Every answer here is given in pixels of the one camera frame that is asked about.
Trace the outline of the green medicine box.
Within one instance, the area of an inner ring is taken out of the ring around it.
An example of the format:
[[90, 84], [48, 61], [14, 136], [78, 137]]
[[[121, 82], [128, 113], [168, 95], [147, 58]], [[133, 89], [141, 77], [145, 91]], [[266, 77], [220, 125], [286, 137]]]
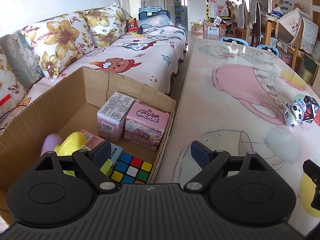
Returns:
[[112, 163], [112, 161], [110, 159], [107, 159], [107, 161], [100, 168], [100, 171], [104, 175], [110, 177], [112, 175], [112, 172], [113, 172], [113, 166], [114, 166], [114, 163]]

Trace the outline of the pink blue milk carton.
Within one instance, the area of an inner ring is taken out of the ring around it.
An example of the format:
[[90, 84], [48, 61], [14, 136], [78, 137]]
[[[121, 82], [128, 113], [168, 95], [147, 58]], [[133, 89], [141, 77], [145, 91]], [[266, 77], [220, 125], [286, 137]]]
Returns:
[[[93, 148], [100, 145], [103, 141], [105, 141], [103, 138], [85, 129], [82, 129], [80, 132], [84, 134], [86, 138], [86, 147], [90, 150], [92, 150]], [[122, 147], [111, 142], [110, 148], [107, 147], [106, 152], [99, 153], [98, 157], [93, 157], [92, 162], [98, 168], [101, 168], [104, 165], [104, 163], [106, 163], [108, 160], [110, 160], [114, 164], [118, 161], [120, 155], [122, 154], [122, 151]]]

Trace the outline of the yellow pink clip toy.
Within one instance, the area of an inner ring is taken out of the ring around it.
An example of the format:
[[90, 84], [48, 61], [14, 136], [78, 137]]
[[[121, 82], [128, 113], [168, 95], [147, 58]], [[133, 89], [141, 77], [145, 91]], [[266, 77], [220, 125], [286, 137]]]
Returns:
[[65, 140], [58, 134], [50, 134], [44, 140], [40, 156], [48, 151], [55, 151], [57, 156], [69, 156], [82, 146], [86, 146], [86, 137], [81, 132], [73, 132]]

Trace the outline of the pink white small box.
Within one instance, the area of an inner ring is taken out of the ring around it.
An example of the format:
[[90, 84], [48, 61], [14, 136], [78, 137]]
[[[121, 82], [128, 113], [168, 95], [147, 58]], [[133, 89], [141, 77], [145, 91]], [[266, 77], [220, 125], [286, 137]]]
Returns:
[[115, 92], [97, 112], [99, 136], [118, 143], [124, 133], [125, 118], [135, 99]]

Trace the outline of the brown cardboard box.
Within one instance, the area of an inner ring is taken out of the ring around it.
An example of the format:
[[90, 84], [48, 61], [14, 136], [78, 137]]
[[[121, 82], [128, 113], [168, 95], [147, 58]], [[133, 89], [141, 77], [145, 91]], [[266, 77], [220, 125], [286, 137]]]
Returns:
[[1, 134], [1, 220], [7, 226], [13, 224], [7, 191], [40, 156], [47, 135], [54, 133], [65, 139], [82, 129], [97, 134], [97, 111], [115, 92], [170, 114], [157, 151], [119, 141], [126, 153], [153, 164], [148, 181], [155, 181], [175, 115], [175, 100], [129, 77], [82, 67], [29, 103]]

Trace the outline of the silver panda figurine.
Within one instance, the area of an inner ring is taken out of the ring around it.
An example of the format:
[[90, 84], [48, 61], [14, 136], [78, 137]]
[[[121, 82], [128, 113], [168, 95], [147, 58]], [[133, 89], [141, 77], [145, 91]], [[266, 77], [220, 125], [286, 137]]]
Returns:
[[295, 128], [303, 122], [306, 112], [306, 104], [298, 98], [293, 103], [285, 102], [286, 111], [284, 117], [291, 128]]

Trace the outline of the pink tall toy box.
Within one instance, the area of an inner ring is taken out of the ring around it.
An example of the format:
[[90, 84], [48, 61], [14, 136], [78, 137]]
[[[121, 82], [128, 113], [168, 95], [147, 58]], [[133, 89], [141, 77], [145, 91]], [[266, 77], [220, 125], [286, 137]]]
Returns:
[[170, 114], [134, 102], [125, 118], [124, 140], [156, 151], [167, 129]]

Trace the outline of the dark polyhedron puzzle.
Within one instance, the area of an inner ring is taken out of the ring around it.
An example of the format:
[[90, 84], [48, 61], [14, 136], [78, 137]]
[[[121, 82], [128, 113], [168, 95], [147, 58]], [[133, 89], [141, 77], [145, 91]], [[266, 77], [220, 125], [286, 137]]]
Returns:
[[304, 96], [303, 102], [303, 122], [312, 123], [319, 110], [319, 104], [315, 98], [311, 96]]

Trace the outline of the green waste bin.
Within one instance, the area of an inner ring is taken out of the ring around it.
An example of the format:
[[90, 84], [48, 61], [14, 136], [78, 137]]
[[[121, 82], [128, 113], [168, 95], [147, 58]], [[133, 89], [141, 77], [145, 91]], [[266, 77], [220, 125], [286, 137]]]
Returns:
[[302, 72], [302, 79], [304, 80], [305, 83], [311, 84], [313, 80], [313, 74], [308, 70], [308, 68], [304, 67], [303, 72]]

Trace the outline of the grey patterned cushion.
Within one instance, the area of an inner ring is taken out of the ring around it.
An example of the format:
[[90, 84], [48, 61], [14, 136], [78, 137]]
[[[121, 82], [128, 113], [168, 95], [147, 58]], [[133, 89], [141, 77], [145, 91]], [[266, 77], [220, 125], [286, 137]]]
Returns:
[[1, 48], [14, 74], [24, 88], [30, 89], [34, 83], [43, 77], [39, 59], [19, 30], [2, 36]]

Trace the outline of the blue plastic stool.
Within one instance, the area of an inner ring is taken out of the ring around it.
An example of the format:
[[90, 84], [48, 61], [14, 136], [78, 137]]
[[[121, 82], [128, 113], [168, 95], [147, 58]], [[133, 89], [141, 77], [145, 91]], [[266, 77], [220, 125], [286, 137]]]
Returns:
[[243, 46], [249, 46], [248, 42], [241, 39], [241, 38], [236, 38], [236, 37], [222, 37], [220, 38], [221, 42], [228, 42], [228, 43], [235, 43], [235, 44], [240, 44]]

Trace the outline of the floral cushion near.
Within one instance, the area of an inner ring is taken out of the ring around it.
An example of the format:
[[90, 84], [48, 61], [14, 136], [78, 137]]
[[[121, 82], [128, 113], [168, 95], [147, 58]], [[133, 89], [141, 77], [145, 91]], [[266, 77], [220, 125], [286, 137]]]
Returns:
[[33, 50], [44, 76], [52, 81], [94, 49], [89, 26], [78, 12], [26, 25], [21, 34]]

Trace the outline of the floral cushion far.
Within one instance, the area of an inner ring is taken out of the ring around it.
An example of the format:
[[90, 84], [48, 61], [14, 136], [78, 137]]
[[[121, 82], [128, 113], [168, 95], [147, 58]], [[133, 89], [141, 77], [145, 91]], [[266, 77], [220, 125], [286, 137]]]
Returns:
[[126, 19], [119, 4], [108, 7], [75, 11], [83, 18], [95, 47], [110, 46], [125, 34]]

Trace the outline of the red snack packet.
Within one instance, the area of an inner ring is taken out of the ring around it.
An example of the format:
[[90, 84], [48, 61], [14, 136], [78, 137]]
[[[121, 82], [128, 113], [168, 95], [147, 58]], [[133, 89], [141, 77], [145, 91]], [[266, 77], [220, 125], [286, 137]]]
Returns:
[[136, 18], [130, 18], [126, 20], [126, 26], [127, 26], [127, 31], [129, 33], [138, 31], [138, 24], [137, 24]]

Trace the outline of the giraffe height wall sticker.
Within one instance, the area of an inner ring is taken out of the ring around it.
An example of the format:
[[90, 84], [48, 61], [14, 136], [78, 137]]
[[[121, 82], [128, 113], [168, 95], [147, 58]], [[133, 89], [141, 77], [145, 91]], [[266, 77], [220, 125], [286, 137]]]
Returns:
[[209, 14], [209, 0], [205, 0], [206, 3], [206, 8], [205, 8], [205, 12], [206, 12], [206, 21], [208, 22], [210, 20], [210, 14]]

